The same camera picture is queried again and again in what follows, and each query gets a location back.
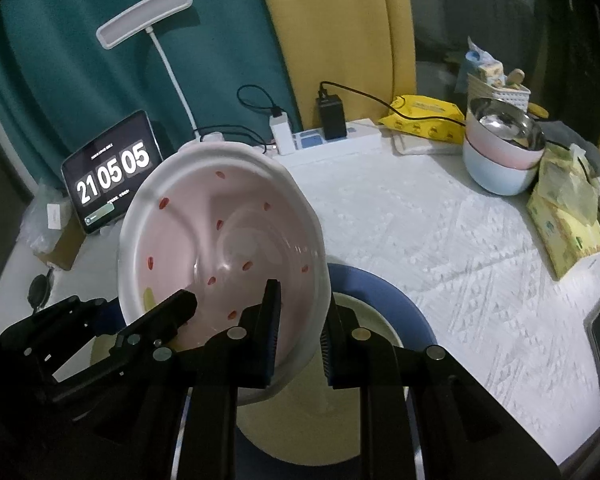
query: stainless steel bowl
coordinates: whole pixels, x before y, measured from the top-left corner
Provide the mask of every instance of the stainless steel bowl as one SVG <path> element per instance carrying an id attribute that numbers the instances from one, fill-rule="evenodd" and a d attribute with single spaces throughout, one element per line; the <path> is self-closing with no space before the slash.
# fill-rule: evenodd
<path id="1" fill-rule="evenodd" d="M 479 123 L 501 139 L 515 142 L 532 152 L 544 149 L 542 128 L 520 108 L 498 99 L 478 97 L 472 99 L 469 111 Z"/>

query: white basket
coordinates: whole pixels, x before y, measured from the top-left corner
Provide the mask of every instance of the white basket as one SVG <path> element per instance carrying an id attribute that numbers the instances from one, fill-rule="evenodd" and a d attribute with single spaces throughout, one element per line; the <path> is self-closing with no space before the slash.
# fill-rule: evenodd
<path id="1" fill-rule="evenodd" d="M 529 104 L 529 96 L 531 95 L 531 90 L 529 90 L 529 88 L 522 85 L 520 85 L 520 90 L 494 88 L 471 74 L 467 74 L 467 78 L 469 81 L 466 101 L 467 109 L 469 109 L 473 99 L 477 97 L 490 97 L 512 104 L 516 108 L 520 108 L 523 112 L 526 112 L 526 107 Z"/>

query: bowl with red seed pattern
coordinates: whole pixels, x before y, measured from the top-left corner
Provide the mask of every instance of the bowl with red seed pattern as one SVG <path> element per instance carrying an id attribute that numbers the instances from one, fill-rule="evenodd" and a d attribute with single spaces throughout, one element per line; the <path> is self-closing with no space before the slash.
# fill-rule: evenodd
<path id="1" fill-rule="evenodd" d="M 198 307 L 170 346 L 196 348 L 236 326 L 270 278 L 283 304 L 274 375 L 267 390 L 241 388 L 241 404 L 282 389 L 318 344 L 331 297 L 318 218 L 281 164 L 238 142 L 190 144 L 144 181 L 120 234 L 127 324 L 186 288 Z"/>

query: clock digit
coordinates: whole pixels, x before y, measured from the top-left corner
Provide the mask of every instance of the clock digit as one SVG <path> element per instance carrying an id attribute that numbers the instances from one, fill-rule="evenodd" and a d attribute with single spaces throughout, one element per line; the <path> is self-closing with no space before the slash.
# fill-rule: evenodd
<path id="1" fill-rule="evenodd" d="M 107 163 L 107 169 L 109 170 L 109 174 L 111 175 L 113 182 L 120 182 L 122 180 L 122 170 L 120 170 L 120 167 L 117 166 L 116 163 L 117 160 L 112 158 Z"/>
<path id="2" fill-rule="evenodd" d="M 98 180 L 102 189 L 107 190 L 111 187 L 111 177 L 109 176 L 109 171 L 104 166 L 98 168 Z"/>
<path id="3" fill-rule="evenodd" d="M 131 148 L 134 152 L 134 157 L 138 162 L 138 167 L 140 168 L 146 168 L 149 164 L 149 155 L 145 150 L 143 150 L 143 148 L 144 143 L 142 141 L 138 142 L 135 146 Z"/>
<path id="4" fill-rule="evenodd" d="M 78 193 L 82 193 L 80 200 L 83 204 L 86 204 L 89 200 L 91 200 L 91 197 L 87 195 L 87 185 L 83 181 L 78 182 L 77 188 Z"/>
<path id="5" fill-rule="evenodd" d="M 129 150 L 122 152 L 120 162 L 122 162 L 122 167 L 125 168 L 126 174 L 130 175 L 136 172 L 136 160 Z"/>
<path id="6" fill-rule="evenodd" d="M 89 186 L 91 186 L 91 190 L 93 191 L 93 194 L 95 196 L 97 196 L 98 195 L 98 190 L 96 189 L 96 184 L 93 181 L 93 175 L 89 175 L 87 177 L 87 184 L 89 184 Z"/>

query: white charger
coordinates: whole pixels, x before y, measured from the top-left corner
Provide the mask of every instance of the white charger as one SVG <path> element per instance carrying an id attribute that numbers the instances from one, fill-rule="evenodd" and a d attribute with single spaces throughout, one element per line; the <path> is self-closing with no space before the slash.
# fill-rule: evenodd
<path id="1" fill-rule="evenodd" d="M 269 127 L 271 128 L 271 133 L 273 133 L 273 138 L 276 141 L 280 155 L 289 155 L 296 150 L 294 134 L 291 131 L 291 125 L 289 124 L 286 112 L 282 112 L 278 117 L 271 116 L 269 118 Z"/>

